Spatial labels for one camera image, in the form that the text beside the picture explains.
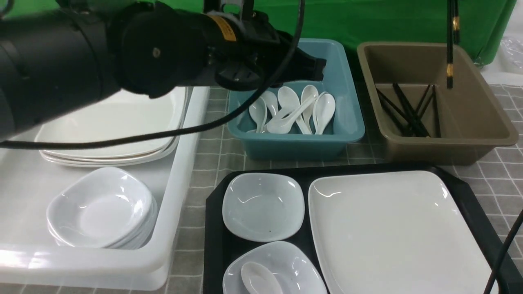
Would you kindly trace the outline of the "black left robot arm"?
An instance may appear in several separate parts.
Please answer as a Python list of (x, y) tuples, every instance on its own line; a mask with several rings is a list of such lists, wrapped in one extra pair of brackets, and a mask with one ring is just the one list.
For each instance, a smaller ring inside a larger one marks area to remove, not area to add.
[[(201, 13), (161, 1), (58, 0), (58, 9), (7, 17), (1, 7), (1, 147), (94, 149), (204, 132), (242, 114), (270, 87), (322, 81), (326, 60), (298, 48), (252, 0), (204, 0)], [(156, 99), (177, 86), (253, 91), (231, 114), (196, 127), (100, 142), (11, 137), (126, 91)]]

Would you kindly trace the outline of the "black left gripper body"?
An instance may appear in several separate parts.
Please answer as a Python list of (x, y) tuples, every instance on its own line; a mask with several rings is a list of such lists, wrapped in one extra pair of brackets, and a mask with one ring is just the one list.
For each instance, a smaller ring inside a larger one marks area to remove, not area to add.
[(287, 82), (322, 81), (325, 58), (316, 58), (298, 47), (298, 36), (276, 30), (268, 15), (252, 11), (241, 14), (209, 11), (207, 16), (220, 27), (226, 48), (214, 48), (214, 80), (231, 91), (275, 88)]

